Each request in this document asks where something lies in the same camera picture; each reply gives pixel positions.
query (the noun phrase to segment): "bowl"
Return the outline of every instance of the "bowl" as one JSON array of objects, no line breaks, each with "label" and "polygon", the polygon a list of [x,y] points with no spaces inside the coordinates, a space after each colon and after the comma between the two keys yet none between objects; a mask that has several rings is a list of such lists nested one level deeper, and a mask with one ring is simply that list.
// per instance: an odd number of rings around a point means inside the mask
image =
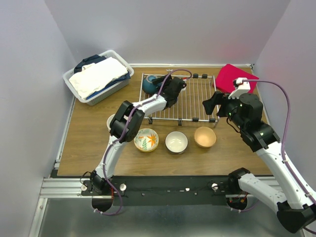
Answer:
[{"label": "bowl", "polygon": [[182,132],[170,132],[166,137],[166,147],[174,154],[181,154],[188,146],[188,138]]},{"label": "bowl", "polygon": [[156,75],[148,75],[146,78],[143,79],[142,89],[145,93],[149,95],[155,94],[158,91],[157,87],[161,85],[161,83],[158,85],[154,85],[154,79],[157,79]]},{"label": "bowl", "polygon": [[111,128],[110,128],[110,123],[112,122],[112,119],[114,118],[114,115],[111,115],[111,116],[108,118],[108,120],[107,120],[108,131],[111,130]]},{"label": "bowl", "polygon": [[140,129],[134,138],[134,144],[142,152],[152,152],[159,144],[158,134],[150,129]]},{"label": "bowl", "polygon": [[216,134],[213,129],[209,127],[199,127],[194,132],[194,140],[198,146],[203,148],[210,148],[216,142]]}]

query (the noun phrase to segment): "red cloth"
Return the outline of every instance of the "red cloth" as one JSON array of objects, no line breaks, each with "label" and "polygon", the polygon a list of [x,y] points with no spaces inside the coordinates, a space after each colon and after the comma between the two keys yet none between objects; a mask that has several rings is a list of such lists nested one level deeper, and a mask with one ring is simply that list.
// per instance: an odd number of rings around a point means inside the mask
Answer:
[{"label": "red cloth", "polygon": [[[243,71],[242,69],[234,67],[231,64],[227,64],[223,66],[217,78],[215,79],[216,87],[218,90],[222,92],[231,93],[235,90],[233,81],[236,80],[237,78],[259,79],[253,74],[247,73]],[[250,84],[249,93],[252,93],[257,83],[250,82],[249,84]]]}]

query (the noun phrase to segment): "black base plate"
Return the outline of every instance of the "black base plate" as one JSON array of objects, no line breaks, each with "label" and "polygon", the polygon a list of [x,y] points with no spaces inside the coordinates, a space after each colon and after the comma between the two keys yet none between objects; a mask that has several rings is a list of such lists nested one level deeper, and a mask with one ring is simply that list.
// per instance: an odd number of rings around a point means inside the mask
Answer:
[{"label": "black base plate", "polygon": [[[121,184],[126,185],[120,191],[124,206],[155,206],[155,205],[226,205],[225,195],[232,194],[227,185],[227,176],[114,176],[112,184],[119,190]],[[99,196],[90,181],[84,182],[88,190],[83,196]],[[212,189],[216,183],[218,190]],[[102,195],[111,195],[108,189]],[[119,205],[117,194],[114,205]]]}]

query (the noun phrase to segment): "white wall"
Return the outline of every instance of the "white wall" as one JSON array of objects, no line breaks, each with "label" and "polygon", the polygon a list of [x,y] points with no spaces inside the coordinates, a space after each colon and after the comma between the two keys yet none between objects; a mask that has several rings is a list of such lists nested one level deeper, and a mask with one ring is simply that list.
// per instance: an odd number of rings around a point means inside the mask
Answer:
[{"label": "white wall", "polygon": [[289,0],[45,0],[77,61],[253,63]]},{"label": "white wall", "polygon": [[0,29],[0,236],[22,237],[54,163],[72,98],[62,74],[75,62],[42,0],[2,2]]},{"label": "white wall", "polygon": [[[292,0],[255,65],[260,79],[280,83],[289,94],[291,118],[286,150],[316,190],[316,1]],[[260,84],[271,125],[283,134],[286,102],[272,85]]]}]

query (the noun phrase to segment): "wooden table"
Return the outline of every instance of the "wooden table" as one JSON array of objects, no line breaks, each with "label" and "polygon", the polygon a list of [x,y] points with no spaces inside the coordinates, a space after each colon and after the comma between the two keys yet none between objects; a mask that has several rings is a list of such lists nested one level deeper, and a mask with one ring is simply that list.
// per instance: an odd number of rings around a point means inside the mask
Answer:
[{"label": "wooden table", "polygon": [[[167,68],[135,68],[130,84],[105,100],[89,106],[76,101],[72,114],[59,176],[81,176],[93,171],[99,164],[109,140],[106,121],[114,114],[122,101],[139,101],[142,73],[166,74]],[[187,68],[192,73],[217,76],[221,68]],[[235,169],[245,167],[256,175],[271,174],[261,159],[252,153],[240,135],[220,119],[214,129],[217,142],[210,149],[198,147],[193,139],[194,131],[200,126],[213,127],[212,123],[154,120],[152,125],[144,120],[141,128],[149,127],[159,135],[159,145],[151,153],[136,149],[133,142],[125,147],[115,169],[115,175],[227,175]],[[181,155],[171,155],[164,145],[165,138],[172,131],[183,132],[189,145]]]}]

